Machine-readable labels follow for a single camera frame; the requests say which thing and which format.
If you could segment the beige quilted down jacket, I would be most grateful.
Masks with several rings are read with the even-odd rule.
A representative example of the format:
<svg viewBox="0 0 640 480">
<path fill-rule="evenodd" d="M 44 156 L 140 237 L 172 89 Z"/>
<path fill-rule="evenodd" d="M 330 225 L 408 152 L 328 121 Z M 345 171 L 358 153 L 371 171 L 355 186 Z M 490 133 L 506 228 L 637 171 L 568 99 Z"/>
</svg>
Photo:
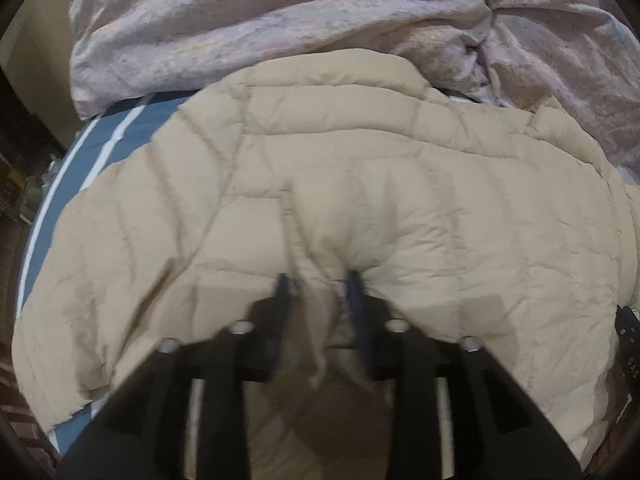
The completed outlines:
<svg viewBox="0 0 640 480">
<path fill-rule="evenodd" d="M 352 348 L 349 271 L 427 335 L 484 340 L 590 462 L 615 309 L 639 302 L 638 188 L 554 99 L 456 102 L 367 50 L 239 70 L 76 194 L 15 325 L 17 383 L 51 429 L 288 274 L 281 368 L 247 390 L 254 471 L 377 477 L 390 402 Z"/>
</svg>

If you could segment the blue white striped bed sheet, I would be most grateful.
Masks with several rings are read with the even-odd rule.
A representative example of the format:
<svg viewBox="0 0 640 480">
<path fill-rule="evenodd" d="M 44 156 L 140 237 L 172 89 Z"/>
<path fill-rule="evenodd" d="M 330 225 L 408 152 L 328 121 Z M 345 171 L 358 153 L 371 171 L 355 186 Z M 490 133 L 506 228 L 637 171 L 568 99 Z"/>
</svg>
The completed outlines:
<svg viewBox="0 0 640 480">
<path fill-rule="evenodd" d="M 43 192 L 18 277 L 16 318 L 24 313 L 65 206 L 102 171 L 148 144 L 155 131 L 191 96 L 191 91 L 165 92 L 122 101 L 82 127 Z"/>
</svg>

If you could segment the lilac floral duvet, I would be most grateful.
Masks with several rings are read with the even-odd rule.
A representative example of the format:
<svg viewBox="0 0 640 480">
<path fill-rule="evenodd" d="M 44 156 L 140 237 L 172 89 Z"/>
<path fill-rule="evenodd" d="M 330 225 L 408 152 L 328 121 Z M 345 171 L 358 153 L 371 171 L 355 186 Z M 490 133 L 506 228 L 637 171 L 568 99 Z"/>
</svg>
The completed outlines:
<svg viewBox="0 0 640 480">
<path fill-rule="evenodd" d="M 270 58 L 361 48 L 480 102 L 554 96 L 639 173 L 639 41 L 613 0 L 72 0 L 70 26 L 81 118 Z"/>
</svg>

